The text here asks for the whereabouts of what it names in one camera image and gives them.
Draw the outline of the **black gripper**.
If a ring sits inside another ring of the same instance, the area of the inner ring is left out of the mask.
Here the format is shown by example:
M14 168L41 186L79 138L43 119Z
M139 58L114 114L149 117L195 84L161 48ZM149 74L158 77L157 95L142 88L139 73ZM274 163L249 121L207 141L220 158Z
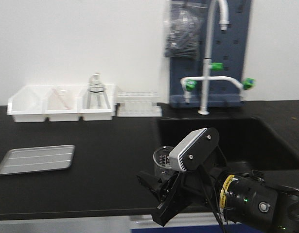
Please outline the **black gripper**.
M140 185L155 198L161 198L161 203L151 213L153 221L160 226L165 226L193 200L204 199L207 203L207 197L215 198L213 178L204 167L186 172L174 171L166 181L145 171L136 176Z

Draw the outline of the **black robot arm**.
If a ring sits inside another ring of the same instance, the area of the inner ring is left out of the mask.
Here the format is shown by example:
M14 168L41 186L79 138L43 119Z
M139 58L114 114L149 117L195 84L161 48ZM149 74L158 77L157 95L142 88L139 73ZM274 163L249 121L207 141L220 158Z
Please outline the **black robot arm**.
M299 233L299 189L266 183L261 172L233 174L219 147L191 147L183 171L165 181L141 171L139 183L158 200L154 222L164 226L193 203L210 209L218 224L243 223L264 233Z

